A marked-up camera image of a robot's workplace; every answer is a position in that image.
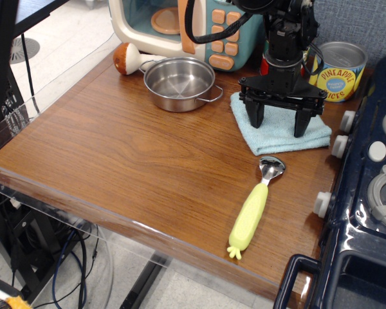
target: stainless steel pot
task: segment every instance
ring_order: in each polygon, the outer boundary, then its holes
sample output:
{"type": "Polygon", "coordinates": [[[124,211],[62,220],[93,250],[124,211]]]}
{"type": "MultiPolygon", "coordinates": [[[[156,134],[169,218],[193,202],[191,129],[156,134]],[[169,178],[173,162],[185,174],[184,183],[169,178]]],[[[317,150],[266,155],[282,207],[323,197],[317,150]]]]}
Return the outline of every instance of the stainless steel pot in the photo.
{"type": "Polygon", "coordinates": [[[144,83],[154,104],[166,111],[192,111],[223,95],[223,89],[214,85],[214,70],[203,61],[189,57],[166,58],[143,70],[145,63],[139,69],[144,73],[144,83]],[[210,98],[213,86],[221,91],[216,98],[210,98]]]}

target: orange button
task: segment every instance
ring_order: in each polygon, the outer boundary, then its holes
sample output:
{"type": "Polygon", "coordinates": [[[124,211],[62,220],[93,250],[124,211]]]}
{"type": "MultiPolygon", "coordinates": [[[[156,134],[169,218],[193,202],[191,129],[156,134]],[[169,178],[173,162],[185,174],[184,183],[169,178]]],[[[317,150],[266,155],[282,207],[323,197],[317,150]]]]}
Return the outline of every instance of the orange button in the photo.
{"type": "Polygon", "coordinates": [[[224,28],[222,26],[214,25],[212,26],[212,33],[222,32],[224,28]]]}
{"type": "Polygon", "coordinates": [[[236,56],[239,53],[239,45],[236,43],[226,43],[225,52],[230,56],[236,56]]]}
{"type": "Polygon", "coordinates": [[[234,60],[227,56],[211,55],[208,59],[208,63],[217,69],[230,70],[233,68],[234,60]]]}
{"type": "Polygon", "coordinates": [[[223,44],[223,41],[214,41],[212,42],[212,51],[216,53],[223,52],[223,49],[225,48],[225,45],[223,44]]]}
{"type": "Polygon", "coordinates": [[[226,19],[226,12],[223,10],[213,10],[212,12],[212,21],[215,24],[223,24],[226,19]]]}
{"type": "Polygon", "coordinates": [[[236,33],[233,34],[231,37],[226,38],[226,40],[230,42],[237,42],[239,40],[239,36],[240,36],[240,30],[236,31],[236,33]]]}
{"type": "Polygon", "coordinates": [[[241,17],[241,14],[239,12],[228,12],[227,13],[227,25],[231,25],[236,20],[238,20],[241,17]]]}

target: light blue cloth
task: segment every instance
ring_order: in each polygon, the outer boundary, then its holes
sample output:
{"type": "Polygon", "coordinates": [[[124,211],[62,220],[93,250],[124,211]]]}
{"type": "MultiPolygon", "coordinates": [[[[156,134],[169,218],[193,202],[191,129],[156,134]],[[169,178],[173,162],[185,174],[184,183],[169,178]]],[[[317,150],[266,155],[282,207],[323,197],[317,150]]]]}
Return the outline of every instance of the light blue cloth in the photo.
{"type": "Polygon", "coordinates": [[[312,117],[304,135],[296,138],[293,136],[296,111],[266,105],[263,122],[256,129],[250,124],[246,106],[239,100],[239,93],[234,93],[230,99],[239,129],[255,156],[330,145],[332,130],[319,116],[312,117]]]}

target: toy stove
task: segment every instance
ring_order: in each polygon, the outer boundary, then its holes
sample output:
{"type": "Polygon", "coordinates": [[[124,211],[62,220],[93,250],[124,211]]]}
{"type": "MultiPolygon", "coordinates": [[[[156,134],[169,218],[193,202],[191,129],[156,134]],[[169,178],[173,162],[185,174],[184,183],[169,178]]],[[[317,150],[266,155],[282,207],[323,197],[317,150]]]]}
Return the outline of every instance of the toy stove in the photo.
{"type": "Polygon", "coordinates": [[[386,58],[359,110],[345,113],[332,154],[343,160],[333,193],[320,192],[320,259],[295,255],[275,308],[285,308],[297,273],[313,274],[308,308],[386,308],[386,58]]]}

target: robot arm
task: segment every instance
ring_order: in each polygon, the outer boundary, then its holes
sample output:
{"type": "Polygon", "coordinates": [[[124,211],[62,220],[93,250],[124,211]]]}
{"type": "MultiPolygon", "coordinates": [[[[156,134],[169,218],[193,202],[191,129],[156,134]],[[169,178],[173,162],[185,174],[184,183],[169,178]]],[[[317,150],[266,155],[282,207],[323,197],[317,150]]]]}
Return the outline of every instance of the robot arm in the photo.
{"type": "Polygon", "coordinates": [[[317,74],[324,65],[320,61],[311,73],[303,59],[303,51],[309,47],[323,59],[313,44],[319,23],[316,22],[313,3],[315,0],[227,0],[244,11],[243,16],[226,30],[195,37],[192,32],[194,0],[187,1],[185,29],[188,37],[197,44],[225,39],[233,35],[253,14],[263,15],[264,28],[269,41],[265,53],[269,72],[265,76],[244,77],[239,80],[240,100],[246,105],[250,124],[258,128],[264,118],[264,106],[293,109],[295,137],[304,134],[310,118],[321,115],[324,109],[325,91],[308,84],[300,75],[300,67],[311,75],[317,74]]]}

